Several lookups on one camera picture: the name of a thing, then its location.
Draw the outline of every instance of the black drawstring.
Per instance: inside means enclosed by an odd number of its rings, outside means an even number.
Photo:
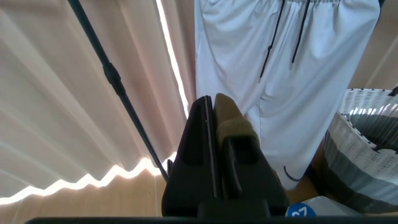
[[[264,64],[262,65],[262,69],[261,69],[261,73],[260,73],[260,78],[262,77],[262,74],[264,73],[264,69],[265,69],[266,63],[267,63],[267,61],[268,61],[269,53],[271,52],[272,46],[274,45],[276,32],[278,31],[279,21],[280,21],[280,17],[282,16],[282,11],[284,10],[284,6],[285,6],[285,0],[282,1],[282,7],[280,8],[278,21],[276,22],[274,36],[273,36],[273,38],[272,38],[272,42],[271,42],[270,46],[268,46],[267,57],[266,57],[266,60],[264,61]]]
[[[301,41],[301,35],[303,33],[303,28],[304,28],[304,22],[305,22],[305,18],[307,16],[307,12],[308,12],[308,7],[309,6],[310,6],[310,0],[307,1],[307,5],[305,6],[305,12],[304,12],[303,20],[301,22],[300,33],[298,35],[298,41],[297,41],[296,49],[294,50],[292,63],[294,63],[294,59],[296,58],[297,50],[299,49],[299,45],[300,45],[300,41]]]

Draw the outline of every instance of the white shorts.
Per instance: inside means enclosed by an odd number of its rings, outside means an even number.
[[[378,0],[196,0],[197,97],[232,97],[282,185],[292,189],[326,133],[379,13]]]

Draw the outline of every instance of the white woven basket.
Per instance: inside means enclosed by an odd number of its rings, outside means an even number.
[[[398,96],[390,93],[346,91],[325,138],[325,159],[352,191],[398,208],[398,155],[391,150],[398,146]],[[352,203],[357,210],[372,212],[358,198]]]

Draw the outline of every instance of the black pole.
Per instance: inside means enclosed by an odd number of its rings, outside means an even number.
[[[157,167],[160,169],[160,172],[162,173],[163,178],[167,181],[166,170],[163,168],[162,163],[160,162],[160,159],[157,157],[154,147],[150,143],[148,135],[145,132],[145,129],[142,126],[136,111],[132,107],[129,97],[126,94],[126,90],[124,89],[123,84],[120,79],[120,75],[119,75],[118,71],[116,70],[116,68],[109,61],[108,57],[106,56],[106,53],[105,53],[104,49],[102,48],[100,40],[98,40],[98,37],[95,34],[95,31],[94,31],[93,27],[91,26],[90,21],[88,20],[83,7],[80,4],[80,1],[79,0],[68,0],[68,2],[69,2],[70,7],[72,7],[73,12],[75,13],[77,19],[79,20],[80,25],[82,26],[83,30],[85,31],[87,38],[90,40],[90,43],[93,46],[99,60],[101,61],[106,78],[108,79],[109,83],[112,85],[115,92],[120,97],[120,100],[122,101],[125,109],[129,113],[129,116],[130,116],[132,122],[136,126],[142,140],[144,141],[145,145],[147,146],[150,155],[152,156],[153,160],[155,161]]]

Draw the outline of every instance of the blue circle logo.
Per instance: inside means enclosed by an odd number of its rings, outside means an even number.
[[[314,210],[304,203],[291,205],[286,212],[287,217],[315,217]]]

